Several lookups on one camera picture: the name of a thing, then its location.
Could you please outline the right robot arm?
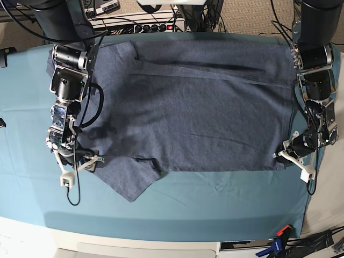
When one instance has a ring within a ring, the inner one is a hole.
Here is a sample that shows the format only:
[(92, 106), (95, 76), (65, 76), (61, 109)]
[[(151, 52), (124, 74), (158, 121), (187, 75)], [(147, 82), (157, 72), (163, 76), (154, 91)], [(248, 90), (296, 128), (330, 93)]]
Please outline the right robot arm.
[(71, 181), (82, 169), (95, 170), (96, 162), (102, 160), (98, 154), (81, 147), (77, 136), (99, 117), (104, 95), (100, 95), (96, 114), (88, 122), (75, 122), (81, 111), (84, 97), (90, 97), (99, 44), (88, 20), (82, 1), (19, 1), (28, 6), (45, 33), (47, 40), (55, 45), (52, 60), (55, 64), (49, 86), (56, 96), (52, 106), (52, 125), (48, 129), (46, 145), (50, 148), (61, 168), (61, 179)]

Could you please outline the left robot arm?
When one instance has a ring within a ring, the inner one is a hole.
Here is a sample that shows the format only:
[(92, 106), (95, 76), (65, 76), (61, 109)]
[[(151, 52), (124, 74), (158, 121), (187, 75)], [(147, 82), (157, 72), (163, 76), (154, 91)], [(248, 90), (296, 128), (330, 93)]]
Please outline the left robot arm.
[(300, 93), (298, 109), (307, 122), (303, 133), (292, 138), (273, 157), (292, 162), (301, 169), (304, 182), (313, 180), (318, 170), (319, 151), (338, 140), (335, 121), (334, 78), (335, 35), (343, 1), (294, 1), (292, 27), (282, 25), (278, 18), (272, 24), (291, 50), (296, 70), (294, 89)]

